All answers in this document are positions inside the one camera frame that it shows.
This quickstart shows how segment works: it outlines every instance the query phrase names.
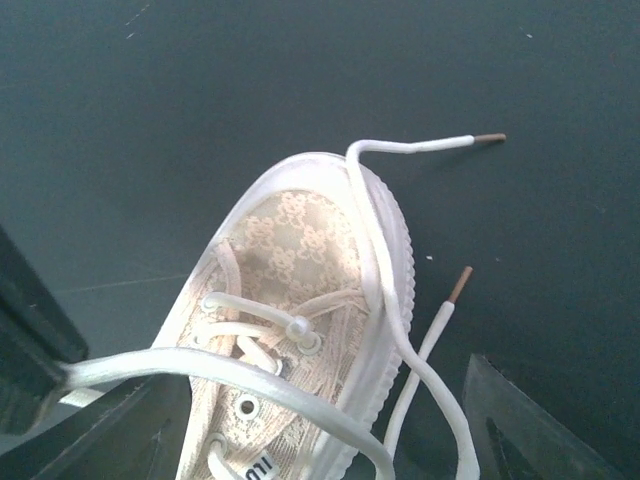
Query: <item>dark green floor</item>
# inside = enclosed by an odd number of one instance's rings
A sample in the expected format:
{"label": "dark green floor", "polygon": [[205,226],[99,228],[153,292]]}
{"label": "dark green floor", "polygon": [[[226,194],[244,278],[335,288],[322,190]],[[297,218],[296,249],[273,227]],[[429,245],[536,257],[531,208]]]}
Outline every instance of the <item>dark green floor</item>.
{"label": "dark green floor", "polygon": [[[0,14],[0,222],[93,356],[150,344],[276,161],[505,131],[491,149],[364,159],[412,233],[412,339],[470,264],[432,357],[456,395],[472,352],[593,372],[609,395],[638,378],[636,2],[147,2]],[[421,388],[398,477],[447,478],[455,458]],[[372,478],[357,465],[347,478]]]}

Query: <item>eyelet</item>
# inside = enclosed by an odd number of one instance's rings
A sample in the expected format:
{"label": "eyelet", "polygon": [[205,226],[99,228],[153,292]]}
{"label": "eyelet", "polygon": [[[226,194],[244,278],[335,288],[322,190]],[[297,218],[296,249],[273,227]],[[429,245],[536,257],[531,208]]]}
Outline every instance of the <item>eyelet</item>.
{"label": "eyelet", "polygon": [[236,400],[235,411],[240,420],[253,420],[260,413],[260,404],[256,397],[245,393]]}
{"label": "eyelet", "polygon": [[209,444],[210,448],[213,447],[214,443],[218,443],[220,445],[220,450],[223,457],[229,450],[229,442],[227,442],[227,437],[219,432],[215,432],[209,435],[209,437],[207,438],[207,443]]}
{"label": "eyelet", "polygon": [[320,338],[320,335],[314,333],[313,344],[310,347],[305,347],[302,343],[298,343],[297,345],[298,351],[303,355],[315,355],[320,351],[320,348],[322,348],[322,339]]}
{"label": "eyelet", "polygon": [[203,312],[213,312],[219,307],[210,293],[200,301],[200,308]]}
{"label": "eyelet", "polygon": [[196,329],[191,335],[191,343],[197,348],[204,348],[207,346],[211,336],[207,335],[202,328]]}

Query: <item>shoelace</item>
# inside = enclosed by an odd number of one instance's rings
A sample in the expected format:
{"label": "shoelace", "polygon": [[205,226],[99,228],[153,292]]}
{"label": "shoelace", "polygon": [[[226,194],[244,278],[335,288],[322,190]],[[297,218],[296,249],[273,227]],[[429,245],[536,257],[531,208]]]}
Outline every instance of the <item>shoelace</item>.
{"label": "shoelace", "polygon": [[[221,292],[211,292],[203,299],[201,308],[205,312],[211,312],[220,307],[233,308],[268,320],[282,327],[286,338],[294,342],[302,354],[315,355],[322,346],[322,339],[313,331],[309,319],[341,308],[345,305],[345,302],[348,302],[358,295],[359,292],[355,290],[341,290],[328,293],[299,305],[294,309],[294,314],[292,315],[291,313],[246,298]],[[300,315],[298,312],[304,312],[305,315]],[[216,336],[235,336],[236,345],[238,345],[248,357],[251,364],[274,375],[279,375],[282,370],[282,362],[280,359],[272,358],[258,343],[251,339],[251,337],[259,338],[271,332],[271,328],[262,325],[243,322],[216,322],[201,327],[198,335],[204,337],[202,342],[205,344]],[[214,435],[208,448],[207,464],[213,478],[216,480],[243,480],[240,475],[231,469],[224,459],[227,450],[224,436]]]}
{"label": "shoelace", "polygon": [[[425,348],[421,349],[420,352],[422,355],[413,350],[402,325],[400,304],[394,285],[391,256],[386,246],[384,234],[376,218],[375,208],[367,192],[366,182],[360,169],[359,157],[365,151],[409,154],[460,148],[474,143],[497,142],[505,139],[506,137],[503,134],[492,134],[475,137],[465,135],[417,143],[361,140],[352,144],[346,154],[346,168],[353,190],[353,197],[363,218],[378,262],[384,305],[394,342],[405,363],[427,385],[451,426],[458,448],[457,480],[479,478],[480,468],[475,455],[469,424],[462,409],[438,374],[421,358],[421,356],[426,358],[430,348],[435,344],[440,328],[429,330],[423,342],[423,347]],[[444,312],[443,317],[446,315],[450,316],[450,313]],[[68,374],[65,385],[65,390],[68,391],[83,389],[113,380],[158,373],[190,375],[236,387],[288,408],[347,445],[360,450],[375,465],[376,480],[395,479],[393,461],[388,449],[358,422],[325,400],[301,391],[280,377],[258,367],[213,353],[184,348],[148,349],[89,360],[74,365],[61,364],[61,367]],[[219,458],[220,455],[218,453],[222,453],[222,450],[218,449],[217,446],[213,450],[216,453],[214,456]]]}

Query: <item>lace fabric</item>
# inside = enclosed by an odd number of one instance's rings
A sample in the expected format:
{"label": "lace fabric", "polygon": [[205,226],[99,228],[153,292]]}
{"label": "lace fabric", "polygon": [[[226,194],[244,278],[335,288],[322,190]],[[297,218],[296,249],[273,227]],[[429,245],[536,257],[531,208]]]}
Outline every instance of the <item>lace fabric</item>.
{"label": "lace fabric", "polygon": [[[224,269],[222,264],[237,266],[237,282],[228,280],[228,271],[234,268]],[[322,349],[313,356],[303,355],[281,327],[245,313],[239,314],[239,320],[270,327],[269,333],[256,340],[282,361],[282,378],[335,403],[357,355],[368,316],[355,238],[337,205],[304,191],[269,197],[216,246],[207,273],[206,281],[193,290],[192,300],[182,309],[189,321],[178,345],[249,361],[234,348],[232,337],[215,337],[206,345],[194,345],[202,325],[233,320],[234,315],[238,318],[230,309],[203,313],[198,301],[210,291],[241,295],[305,316],[323,340]],[[266,401],[259,402],[255,418],[245,420],[235,408],[243,392],[199,379],[192,380],[192,388],[187,438],[194,441],[188,452],[185,448],[182,476],[178,478],[212,478],[206,462],[206,438],[211,432],[226,437],[226,460],[237,471],[266,449],[280,467],[280,478],[301,478],[319,434],[315,426]]]}

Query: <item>shoe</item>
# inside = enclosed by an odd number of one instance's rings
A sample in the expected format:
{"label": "shoe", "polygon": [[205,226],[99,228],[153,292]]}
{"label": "shoe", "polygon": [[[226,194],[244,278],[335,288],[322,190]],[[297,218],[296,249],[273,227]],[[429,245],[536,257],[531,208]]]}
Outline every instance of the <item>shoe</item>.
{"label": "shoe", "polygon": [[[468,422],[426,363],[464,281],[416,353],[407,337],[414,296],[407,227],[391,192],[359,156],[505,138],[362,140],[345,157],[283,160],[213,236],[152,348],[62,365],[67,389],[160,372],[190,375],[179,480],[340,479],[358,450],[373,461],[376,480],[393,480],[397,438],[421,380],[453,431],[456,478],[479,478]],[[369,430],[402,360],[412,373],[383,446]]]}
{"label": "shoe", "polygon": [[[414,296],[408,230],[391,192],[361,168],[392,255],[406,335]],[[300,318],[312,338],[292,335],[293,323],[225,308],[215,292]],[[160,346],[256,365],[371,428],[401,359],[344,158],[295,155],[249,188],[187,280],[154,342]],[[338,479],[356,454],[305,418],[237,388],[194,378],[192,389],[178,479],[224,479],[225,469],[260,480]],[[212,439],[225,450],[215,471],[207,461]]]}

